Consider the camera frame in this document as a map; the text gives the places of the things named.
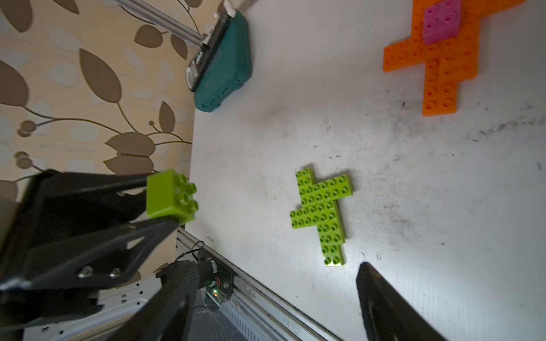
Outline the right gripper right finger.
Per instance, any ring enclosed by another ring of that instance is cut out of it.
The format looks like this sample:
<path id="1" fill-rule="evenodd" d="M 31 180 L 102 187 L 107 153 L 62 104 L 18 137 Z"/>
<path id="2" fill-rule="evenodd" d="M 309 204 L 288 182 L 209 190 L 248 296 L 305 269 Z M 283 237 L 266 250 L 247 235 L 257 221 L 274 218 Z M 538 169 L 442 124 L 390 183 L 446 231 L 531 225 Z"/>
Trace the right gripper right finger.
<path id="1" fill-rule="evenodd" d="M 356 278 L 363 324 L 369 340 L 444 340 L 369 262 Z"/>

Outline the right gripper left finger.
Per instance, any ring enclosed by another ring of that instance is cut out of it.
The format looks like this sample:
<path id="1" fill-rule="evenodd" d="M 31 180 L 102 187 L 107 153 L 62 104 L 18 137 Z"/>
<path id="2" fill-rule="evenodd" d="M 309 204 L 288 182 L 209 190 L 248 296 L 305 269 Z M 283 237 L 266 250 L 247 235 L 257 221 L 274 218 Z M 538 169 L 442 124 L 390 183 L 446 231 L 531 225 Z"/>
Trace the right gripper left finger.
<path id="1" fill-rule="evenodd" d="M 188 310 L 195 304 L 200 284 L 197 262 L 169 264 L 156 278 L 161 280 L 160 290 L 110 340 L 158 340 L 182 308 Z"/>

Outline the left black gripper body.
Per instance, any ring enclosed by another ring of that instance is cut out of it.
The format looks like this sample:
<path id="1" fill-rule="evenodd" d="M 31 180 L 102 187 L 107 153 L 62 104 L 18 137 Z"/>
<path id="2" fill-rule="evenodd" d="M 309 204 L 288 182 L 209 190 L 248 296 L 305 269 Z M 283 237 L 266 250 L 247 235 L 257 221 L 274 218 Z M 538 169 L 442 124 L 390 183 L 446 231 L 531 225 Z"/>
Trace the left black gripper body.
<path id="1" fill-rule="evenodd" d="M 74 321 L 99 313 L 99 288 L 84 254 L 107 214 L 77 200 L 23 203 L 1 250 L 1 332 Z"/>

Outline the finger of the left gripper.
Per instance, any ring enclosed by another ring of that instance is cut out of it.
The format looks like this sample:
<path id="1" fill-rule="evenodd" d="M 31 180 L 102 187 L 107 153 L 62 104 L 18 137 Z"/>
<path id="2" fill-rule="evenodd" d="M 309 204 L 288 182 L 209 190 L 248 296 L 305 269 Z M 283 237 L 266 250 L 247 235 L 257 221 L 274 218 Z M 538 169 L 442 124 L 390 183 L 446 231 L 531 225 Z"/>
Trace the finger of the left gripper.
<path id="1" fill-rule="evenodd" d="M 1 270 L 2 291 L 112 288 L 127 282 L 179 226 L 173 217 L 127 223 L 42 244 Z"/>
<path id="2" fill-rule="evenodd" d="M 125 194 L 125 190 L 145 188 L 148 175 L 115 175 L 60 172 L 48 169 L 32 177 L 25 204 L 40 210 L 46 203 L 68 209 L 70 213 L 87 212 L 131 221 L 146 208 L 146 193 Z"/>

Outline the small green lego brick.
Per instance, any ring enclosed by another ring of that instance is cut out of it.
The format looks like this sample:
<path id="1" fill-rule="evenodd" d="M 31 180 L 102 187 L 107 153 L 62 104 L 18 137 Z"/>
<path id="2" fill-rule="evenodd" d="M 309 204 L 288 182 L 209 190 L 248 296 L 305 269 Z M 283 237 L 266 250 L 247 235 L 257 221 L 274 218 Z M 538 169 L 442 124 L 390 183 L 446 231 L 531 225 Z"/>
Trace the small green lego brick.
<path id="1" fill-rule="evenodd" d="M 173 217 L 180 225 L 195 220 L 199 210 L 193 198 L 195 183 L 175 170 L 165 170 L 146 179 L 146 214 L 149 218 Z"/>

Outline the orange lego brick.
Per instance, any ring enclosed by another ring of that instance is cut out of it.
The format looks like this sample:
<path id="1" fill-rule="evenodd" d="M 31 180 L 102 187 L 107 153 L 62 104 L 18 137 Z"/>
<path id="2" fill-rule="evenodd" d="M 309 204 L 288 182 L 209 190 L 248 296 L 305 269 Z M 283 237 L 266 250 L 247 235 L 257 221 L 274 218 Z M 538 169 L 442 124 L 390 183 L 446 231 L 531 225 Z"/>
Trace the orange lego brick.
<path id="1" fill-rule="evenodd" d="M 478 73 L 479 29 L 476 18 L 465 20 L 459 35 L 438 44 L 439 55 L 427 62 L 426 71 L 433 80 L 462 82 L 474 79 Z"/>
<path id="2" fill-rule="evenodd" d="M 426 45 L 422 36 L 411 36 L 384 48 L 382 69 L 384 72 L 391 72 L 421 64 L 425 62 L 426 56 Z"/>
<path id="3" fill-rule="evenodd" d="M 421 36 L 425 20 L 425 11 L 439 2 L 439 0 L 413 0 L 412 1 L 412 27 L 411 37 Z"/>
<path id="4" fill-rule="evenodd" d="M 483 18 L 525 3 L 526 0 L 463 0 L 463 18 Z"/>
<path id="5" fill-rule="evenodd" d="M 457 82 L 439 82 L 432 76 L 425 80 L 422 114 L 425 117 L 450 115 L 457 110 Z"/>

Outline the pink lego brick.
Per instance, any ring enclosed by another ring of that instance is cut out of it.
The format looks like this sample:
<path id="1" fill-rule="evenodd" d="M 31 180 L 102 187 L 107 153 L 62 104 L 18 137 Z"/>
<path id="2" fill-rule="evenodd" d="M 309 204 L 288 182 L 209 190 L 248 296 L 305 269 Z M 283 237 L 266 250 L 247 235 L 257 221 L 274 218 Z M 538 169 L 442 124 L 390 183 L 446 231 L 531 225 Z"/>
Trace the pink lego brick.
<path id="1" fill-rule="evenodd" d="M 431 45 L 459 35 L 462 17 L 462 2 L 444 0 L 429 5 L 424 10 L 423 39 Z"/>

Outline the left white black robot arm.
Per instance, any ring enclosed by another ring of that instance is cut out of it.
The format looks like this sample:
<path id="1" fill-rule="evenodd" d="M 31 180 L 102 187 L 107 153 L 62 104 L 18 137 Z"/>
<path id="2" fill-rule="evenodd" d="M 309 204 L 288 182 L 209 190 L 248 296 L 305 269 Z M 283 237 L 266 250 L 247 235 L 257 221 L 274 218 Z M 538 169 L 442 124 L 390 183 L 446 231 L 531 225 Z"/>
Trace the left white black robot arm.
<path id="1" fill-rule="evenodd" d="M 50 169 L 1 200 L 2 333 L 94 315 L 102 290 L 137 273 L 176 229 L 140 220 L 147 179 Z"/>

